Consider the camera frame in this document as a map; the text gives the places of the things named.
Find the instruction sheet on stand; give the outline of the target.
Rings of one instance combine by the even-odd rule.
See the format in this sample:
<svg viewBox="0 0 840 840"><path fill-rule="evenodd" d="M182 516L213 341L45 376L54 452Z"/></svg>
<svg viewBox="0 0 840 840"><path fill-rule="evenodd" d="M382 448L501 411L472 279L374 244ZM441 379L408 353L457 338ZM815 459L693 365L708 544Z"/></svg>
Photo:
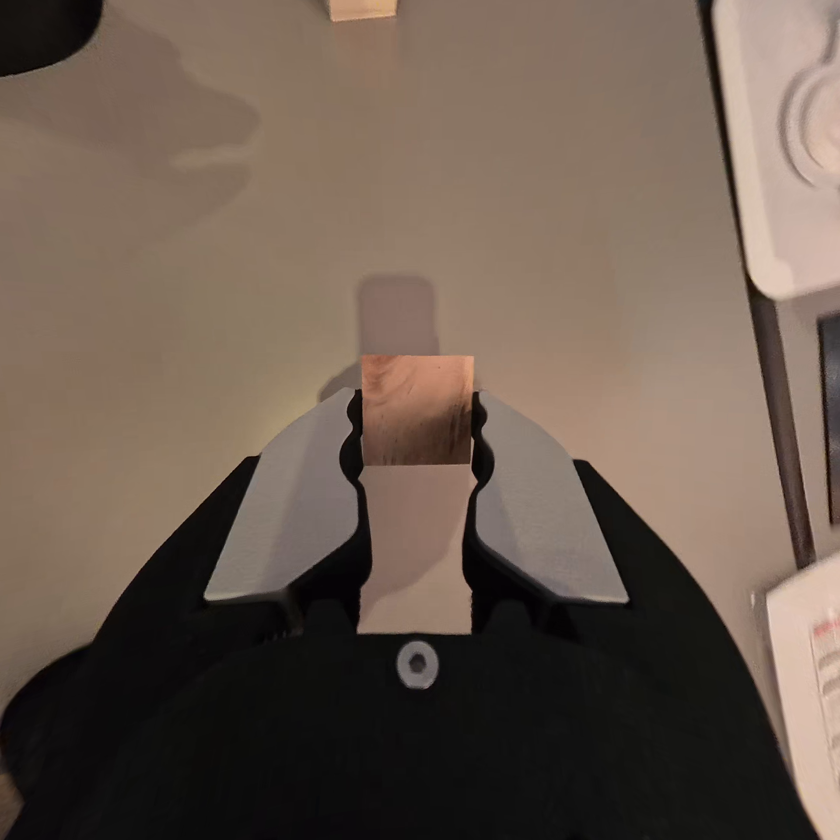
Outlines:
<svg viewBox="0 0 840 840"><path fill-rule="evenodd" d="M775 301L839 282L839 2L711 10L749 276Z"/></svg>

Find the black flat strip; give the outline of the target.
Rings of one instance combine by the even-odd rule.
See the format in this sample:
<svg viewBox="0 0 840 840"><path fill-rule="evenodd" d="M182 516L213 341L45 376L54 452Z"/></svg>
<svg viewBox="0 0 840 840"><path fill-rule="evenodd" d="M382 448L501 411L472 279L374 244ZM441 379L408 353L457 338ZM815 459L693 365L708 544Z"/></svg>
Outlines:
<svg viewBox="0 0 840 840"><path fill-rule="evenodd" d="M829 522L839 524L839 312L817 323Z"/></svg>

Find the black wrist rest pad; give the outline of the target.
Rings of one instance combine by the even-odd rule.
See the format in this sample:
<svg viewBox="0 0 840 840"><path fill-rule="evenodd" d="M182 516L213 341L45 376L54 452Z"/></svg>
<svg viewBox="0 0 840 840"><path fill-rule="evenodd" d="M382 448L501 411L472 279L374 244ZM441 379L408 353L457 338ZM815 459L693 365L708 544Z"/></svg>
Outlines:
<svg viewBox="0 0 840 840"><path fill-rule="evenodd" d="M95 35L103 1L2 1L1 76L39 70L75 55Z"/></svg>

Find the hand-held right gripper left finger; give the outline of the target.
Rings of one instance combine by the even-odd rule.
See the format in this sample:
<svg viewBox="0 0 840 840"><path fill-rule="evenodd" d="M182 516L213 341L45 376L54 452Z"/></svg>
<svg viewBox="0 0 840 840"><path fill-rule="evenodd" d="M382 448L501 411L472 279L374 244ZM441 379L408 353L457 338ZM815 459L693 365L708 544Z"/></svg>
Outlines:
<svg viewBox="0 0 840 840"><path fill-rule="evenodd" d="M361 392L344 387L262 449L206 601L303 598L330 565L338 565L352 590L366 582L371 532L361 484L361 408Z"/></svg>

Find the paper sheet in plastic sleeve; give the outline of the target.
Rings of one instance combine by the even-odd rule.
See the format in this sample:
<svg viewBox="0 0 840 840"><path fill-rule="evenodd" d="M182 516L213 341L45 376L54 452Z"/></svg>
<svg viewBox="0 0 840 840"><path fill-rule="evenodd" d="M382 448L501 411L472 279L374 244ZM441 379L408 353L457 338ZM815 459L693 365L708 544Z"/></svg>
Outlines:
<svg viewBox="0 0 840 840"><path fill-rule="evenodd" d="M794 786L820 838L839 838L839 554L752 596L770 650Z"/></svg>

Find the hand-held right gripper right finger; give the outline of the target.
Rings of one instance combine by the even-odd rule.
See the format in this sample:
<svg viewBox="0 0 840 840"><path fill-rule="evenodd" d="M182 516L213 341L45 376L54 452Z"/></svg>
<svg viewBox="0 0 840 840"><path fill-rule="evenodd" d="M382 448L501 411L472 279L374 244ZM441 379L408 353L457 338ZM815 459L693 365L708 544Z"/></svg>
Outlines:
<svg viewBox="0 0 840 840"><path fill-rule="evenodd" d="M629 596L574 461L552 435L486 390L474 393L464 566L544 603Z"/></svg>

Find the wooden cube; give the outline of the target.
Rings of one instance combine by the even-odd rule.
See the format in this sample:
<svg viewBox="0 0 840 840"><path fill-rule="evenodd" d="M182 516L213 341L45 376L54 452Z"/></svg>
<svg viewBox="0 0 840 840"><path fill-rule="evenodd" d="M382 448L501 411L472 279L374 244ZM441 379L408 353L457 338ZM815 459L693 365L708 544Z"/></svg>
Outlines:
<svg viewBox="0 0 840 840"><path fill-rule="evenodd" d="M364 465L468 464L474 373L471 355L363 355Z"/></svg>
<svg viewBox="0 0 840 840"><path fill-rule="evenodd" d="M337 23L350 23L396 16L399 2L391 1L340 1L326 2L330 20Z"/></svg>

